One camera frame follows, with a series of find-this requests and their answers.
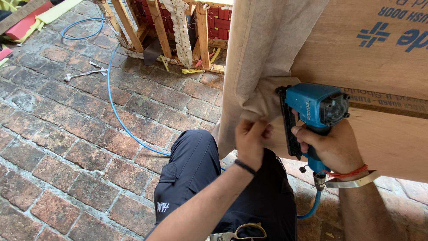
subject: brick floor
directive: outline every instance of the brick floor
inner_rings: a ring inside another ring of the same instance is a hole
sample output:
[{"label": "brick floor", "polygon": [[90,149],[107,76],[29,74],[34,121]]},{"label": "brick floor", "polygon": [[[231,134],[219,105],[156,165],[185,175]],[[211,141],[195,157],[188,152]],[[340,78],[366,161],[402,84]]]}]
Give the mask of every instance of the brick floor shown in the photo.
[{"label": "brick floor", "polygon": [[[154,223],[153,192],[168,158],[142,148],[115,119],[100,74],[62,79],[105,63],[116,44],[107,25],[87,40],[61,40],[68,24],[98,16],[83,1],[35,32],[0,70],[0,240],[143,240]],[[98,22],[72,28],[90,34]],[[211,131],[220,117],[223,76],[167,73],[161,64],[116,53],[113,102],[144,143],[169,151],[183,130]],[[226,167],[233,154],[223,160]],[[284,160],[299,214],[315,188],[302,163]],[[408,241],[428,240],[428,184],[376,181]],[[327,190],[316,214],[298,222],[299,240],[344,240],[337,191]],[[334,239],[326,235],[332,233]]]}]

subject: red thread bracelet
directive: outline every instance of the red thread bracelet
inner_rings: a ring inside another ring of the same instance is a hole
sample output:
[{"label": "red thread bracelet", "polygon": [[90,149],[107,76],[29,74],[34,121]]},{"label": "red thread bracelet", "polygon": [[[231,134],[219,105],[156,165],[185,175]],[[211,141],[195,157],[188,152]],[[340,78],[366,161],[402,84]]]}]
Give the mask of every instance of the red thread bracelet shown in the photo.
[{"label": "red thread bracelet", "polygon": [[362,166],[361,168],[358,168],[357,170],[355,170],[353,172],[350,172],[350,173],[347,173],[347,174],[331,173],[331,172],[327,172],[327,171],[324,171],[324,170],[320,171],[317,174],[320,174],[321,172],[325,172],[325,173],[327,173],[327,175],[329,175],[331,177],[334,177],[334,178],[349,178],[349,177],[353,177],[353,176],[358,175],[359,173],[367,170],[367,168],[368,168],[368,166],[366,164],[364,164],[364,166]]}]

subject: brass scissors handle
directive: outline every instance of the brass scissors handle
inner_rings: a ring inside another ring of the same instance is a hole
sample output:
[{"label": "brass scissors handle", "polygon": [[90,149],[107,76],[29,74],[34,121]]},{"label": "brass scissors handle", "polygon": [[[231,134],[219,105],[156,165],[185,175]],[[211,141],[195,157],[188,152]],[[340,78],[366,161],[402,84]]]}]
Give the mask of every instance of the brass scissors handle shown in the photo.
[{"label": "brass scissors handle", "polygon": [[[260,230],[263,233],[263,237],[239,238],[238,237],[239,229],[246,228],[246,227],[257,228],[258,230]],[[250,239],[263,240],[266,237],[267,237],[267,234],[266,234],[266,231],[262,228],[262,223],[246,223],[246,224],[239,226],[234,233],[233,232],[215,233],[215,234],[211,234],[209,238],[210,238],[210,241],[230,241],[232,238],[238,239],[238,240],[247,240],[247,239],[248,240],[250,240]]]}]

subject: person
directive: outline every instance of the person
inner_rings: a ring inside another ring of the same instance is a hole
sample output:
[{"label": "person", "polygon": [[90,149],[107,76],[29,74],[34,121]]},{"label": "person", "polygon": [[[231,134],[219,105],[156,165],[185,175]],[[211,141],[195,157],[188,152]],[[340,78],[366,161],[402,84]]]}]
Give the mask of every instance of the person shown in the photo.
[{"label": "person", "polygon": [[[246,223],[261,223],[268,241],[295,241],[297,212],[293,190],[279,157],[262,146],[271,136],[265,121],[242,120],[235,130],[239,163],[221,174],[217,146],[204,130],[183,132],[171,148],[155,189],[156,223],[147,241],[204,241],[211,233],[235,232]],[[335,173],[361,168],[354,132],[347,120],[319,136],[304,127],[293,127],[301,143],[317,151]],[[257,171],[252,174],[244,167]],[[342,179],[351,181],[368,171]],[[402,240],[385,204],[371,182],[363,187],[339,189],[347,241]],[[239,237],[261,236],[257,229],[242,229]]]}]

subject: white logo on pants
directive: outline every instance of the white logo on pants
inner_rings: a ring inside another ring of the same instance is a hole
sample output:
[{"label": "white logo on pants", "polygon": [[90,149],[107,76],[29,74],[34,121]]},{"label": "white logo on pants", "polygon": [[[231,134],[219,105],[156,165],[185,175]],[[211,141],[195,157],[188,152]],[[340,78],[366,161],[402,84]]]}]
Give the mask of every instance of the white logo on pants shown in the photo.
[{"label": "white logo on pants", "polygon": [[169,202],[158,202],[158,212],[164,213],[167,208],[169,208]]}]

